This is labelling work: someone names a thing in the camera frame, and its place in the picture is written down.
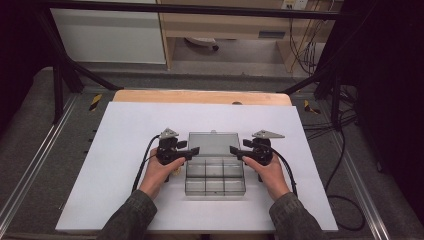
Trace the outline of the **person's right hand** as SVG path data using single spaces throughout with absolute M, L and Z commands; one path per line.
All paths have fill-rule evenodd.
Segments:
M 259 174 L 272 200 L 276 201 L 290 192 L 276 154 L 273 154 L 270 163 L 266 166 L 247 156 L 243 156 L 242 160 Z

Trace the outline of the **white board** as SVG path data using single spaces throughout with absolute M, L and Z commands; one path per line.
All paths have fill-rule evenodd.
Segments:
M 145 149 L 170 128 L 191 132 L 235 132 L 248 139 L 259 130 L 276 133 L 273 147 L 288 161 L 298 197 L 325 231 L 337 228 L 298 112 L 293 106 L 111 102 L 56 225 L 67 233 L 94 232 L 130 195 Z M 185 176 L 173 176 L 155 200 L 151 233 L 269 233 L 273 203 L 251 169 L 246 193 L 234 199 L 186 196 Z

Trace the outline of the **white wall socket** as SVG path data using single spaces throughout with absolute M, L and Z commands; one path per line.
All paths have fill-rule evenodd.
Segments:
M 308 0 L 283 0 L 282 8 L 290 10 L 304 10 Z

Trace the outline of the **clear grey compartment box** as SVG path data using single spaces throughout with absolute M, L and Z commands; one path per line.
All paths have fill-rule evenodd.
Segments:
M 230 152 L 240 149 L 237 133 L 190 132 L 188 146 L 198 148 L 186 165 L 185 194 L 189 197 L 239 197 L 246 193 L 244 167 Z

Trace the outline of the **wooden table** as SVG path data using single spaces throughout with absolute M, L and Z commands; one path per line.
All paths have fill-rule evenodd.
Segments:
M 291 106 L 288 95 L 261 92 L 195 90 L 119 90 L 114 102 L 199 103 Z

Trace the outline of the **yellow black tape strip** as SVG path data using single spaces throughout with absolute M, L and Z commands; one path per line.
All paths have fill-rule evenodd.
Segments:
M 97 108 L 98 103 L 100 102 L 102 98 L 102 94 L 96 94 L 90 104 L 89 111 L 95 111 Z
M 307 112 L 312 112 L 314 114 L 321 114 L 321 111 L 319 109 L 314 109 L 310 106 L 309 101 L 304 100 L 304 110 Z

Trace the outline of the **aluminium floor rail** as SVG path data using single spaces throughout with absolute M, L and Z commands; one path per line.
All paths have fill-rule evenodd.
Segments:
M 59 118 L 58 122 L 53 124 L 50 128 L 47 136 L 44 138 L 41 146 L 38 148 L 36 154 L 32 158 L 29 166 L 25 170 L 11 196 L 8 198 L 5 206 L 0 211 L 0 235 L 6 232 L 8 226 L 12 222 L 17 210 L 19 209 L 32 183 L 38 175 L 38 172 L 40 171 L 44 161 L 49 155 L 58 136 L 62 132 L 78 98 L 78 94 L 72 94 L 68 98 L 65 107 L 63 108 L 63 115 Z
M 343 153 L 342 162 L 344 169 L 355 192 L 361 210 L 367 220 L 368 226 L 375 240 L 390 240 L 390 234 L 374 204 L 374 201 L 361 178 L 361 175 L 354 164 L 353 158 L 349 153 L 345 140 L 341 133 L 332 134 L 337 148 Z

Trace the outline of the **light wooden desk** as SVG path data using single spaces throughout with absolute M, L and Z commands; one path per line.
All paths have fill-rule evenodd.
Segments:
M 283 0 L 156 0 L 159 4 L 208 5 L 282 10 Z M 343 0 L 308 0 L 304 10 L 338 12 Z M 332 20 L 277 19 L 223 15 L 161 13 L 160 26 L 166 64 L 172 65 L 178 38 L 274 40 L 286 70 L 298 68 L 300 54 L 309 43 L 325 43 L 334 26 Z

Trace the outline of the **person's left hand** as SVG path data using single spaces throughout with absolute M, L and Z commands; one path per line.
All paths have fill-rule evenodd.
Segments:
M 147 169 L 139 186 L 139 190 L 144 192 L 151 200 L 158 196 L 161 186 L 165 183 L 167 177 L 186 161 L 184 157 L 180 157 L 167 165 L 162 165 L 156 154 L 156 148 L 150 151 Z

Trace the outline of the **chair base with caster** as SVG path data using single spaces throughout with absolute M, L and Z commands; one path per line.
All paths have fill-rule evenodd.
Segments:
M 203 47 L 210 47 L 213 51 L 218 51 L 219 46 L 217 45 L 217 42 L 214 38 L 192 38 L 192 37 L 186 37 L 186 40 L 192 44 L 203 46 Z

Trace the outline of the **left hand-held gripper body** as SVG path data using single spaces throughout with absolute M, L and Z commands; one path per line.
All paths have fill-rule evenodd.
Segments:
M 167 165 L 174 160 L 174 153 L 177 151 L 178 133 L 166 128 L 159 135 L 159 146 L 156 157 L 162 165 Z

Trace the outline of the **black metal frame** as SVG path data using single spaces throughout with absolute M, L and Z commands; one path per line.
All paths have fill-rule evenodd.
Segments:
M 156 3 L 129 3 L 129 2 L 104 2 L 104 1 L 76 1 L 76 0 L 35 0 L 28 7 L 38 22 L 40 28 L 48 39 L 52 48 L 54 69 L 54 93 L 55 93 L 55 118 L 57 123 L 63 115 L 62 82 L 64 79 L 69 89 L 74 93 L 80 93 L 84 89 L 78 73 L 88 77 L 108 90 L 122 90 L 100 76 L 92 73 L 85 67 L 76 63 L 68 56 L 59 33 L 55 30 L 46 17 L 51 8 L 72 10 L 94 10 L 94 11 L 118 11 L 118 12 L 142 12 L 142 13 L 172 13 L 191 15 L 223 15 L 243 17 L 268 17 L 287 19 L 319 19 L 319 20 L 351 20 L 352 13 L 347 12 L 318 12 L 305 10 L 272 10 L 262 8 L 224 7 L 224 6 L 200 6 L 200 5 L 176 5 Z

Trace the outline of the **white cabinet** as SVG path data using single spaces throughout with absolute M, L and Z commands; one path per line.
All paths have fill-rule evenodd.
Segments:
M 52 9 L 67 54 L 79 62 L 166 62 L 154 13 Z

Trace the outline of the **black curtain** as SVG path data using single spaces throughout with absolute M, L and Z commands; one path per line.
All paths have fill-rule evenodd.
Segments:
M 0 0 L 0 134 L 21 107 L 52 50 L 37 17 L 37 0 Z
M 324 48 L 341 82 L 357 88 L 366 136 L 414 213 L 424 222 L 424 0 L 344 0 L 357 16 L 338 21 Z

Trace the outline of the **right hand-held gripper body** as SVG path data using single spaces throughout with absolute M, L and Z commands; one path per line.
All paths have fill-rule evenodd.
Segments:
M 267 130 L 260 130 L 253 133 L 252 137 L 253 152 L 257 154 L 256 161 L 263 166 L 268 165 L 273 158 L 271 140 L 284 138 L 284 135 Z

